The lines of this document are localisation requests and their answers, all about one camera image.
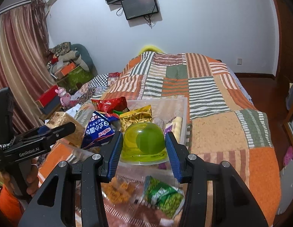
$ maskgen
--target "electrical outlet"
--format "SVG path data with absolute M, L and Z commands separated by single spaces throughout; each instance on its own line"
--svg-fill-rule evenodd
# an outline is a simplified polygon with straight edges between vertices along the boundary
M 242 58 L 237 58 L 237 65 L 242 65 Z

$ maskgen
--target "curtain rod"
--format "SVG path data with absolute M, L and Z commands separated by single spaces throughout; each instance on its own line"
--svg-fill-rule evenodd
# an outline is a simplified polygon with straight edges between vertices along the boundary
M 9 5 L 9 6 L 6 6 L 6 7 L 2 8 L 2 9 L 0 9 L 0 15 L 2 13 L 7 12 L 8 10 L 10 10 L 12 8 L 16 8 L 18 6 L 25 5 L 25 4 L 28 4 L 30 2 L 31 2 L 31 0 L 22 0 L 22 1 L 19 1 L 19 2 L 16 2 L 16 3 L 13 3 L 13 4 Z

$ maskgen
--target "green snack bag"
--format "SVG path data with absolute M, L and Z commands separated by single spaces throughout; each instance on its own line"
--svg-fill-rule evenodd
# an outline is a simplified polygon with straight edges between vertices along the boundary
M 147 176 L 145 179 L 143 194 L 148 203 L 158 206 L 170 218 L 175 218 L 184 205 L 185 199 L 182 190 L 151 176 Z

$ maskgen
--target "metal bolt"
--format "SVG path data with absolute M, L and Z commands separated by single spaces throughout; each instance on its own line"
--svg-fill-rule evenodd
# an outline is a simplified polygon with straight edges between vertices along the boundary
M 67 165 L 67 162 L 64 160 L 58 163 L 59 167 L 65 167 L 66 165 Z
M 223 161 L 222 162 L 222 165 L 224 166 L 224 167 L 229 167 L 231 164 L 228 162 L 228 161 Z
M 101 158 L 101 155 L 100 154 L 93 154 L 92 155 L 92 159 L 93 160 L 98 160 L 98 159 L 100 159 Z
M 187 157 L 190 160 L 196 160 L 197 159 L 197 156 L 195 154 L 189 154 Z

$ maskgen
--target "orange box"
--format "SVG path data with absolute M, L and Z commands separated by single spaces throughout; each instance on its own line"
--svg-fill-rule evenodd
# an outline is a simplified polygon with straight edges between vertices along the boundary
M 69 65 L 66 65 L 63 67 L 59 72 L 55 74 L 55 76 L 58 79 L 62 79 L 64 76 L 66 76 L 70 71 L 76 68 L 76 65 L 74 62 L 70 63 Z

